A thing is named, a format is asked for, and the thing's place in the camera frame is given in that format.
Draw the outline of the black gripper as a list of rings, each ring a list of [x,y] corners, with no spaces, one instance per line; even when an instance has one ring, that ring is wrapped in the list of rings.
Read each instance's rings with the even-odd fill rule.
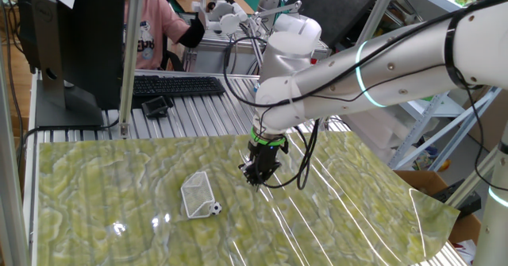
[[[241,170],[250,185],[257,186],[259,182],[261,184],[265,184],[281,165],[276,158],[278,151],[282,151],[287,154],[288,149],[289,146],[287,141],[284,141],[281,144],[277,143],[276,145],[264,145],[261,143],[253,144],[249,141],[249,159],[243,164],[240,164],[238,168]]]

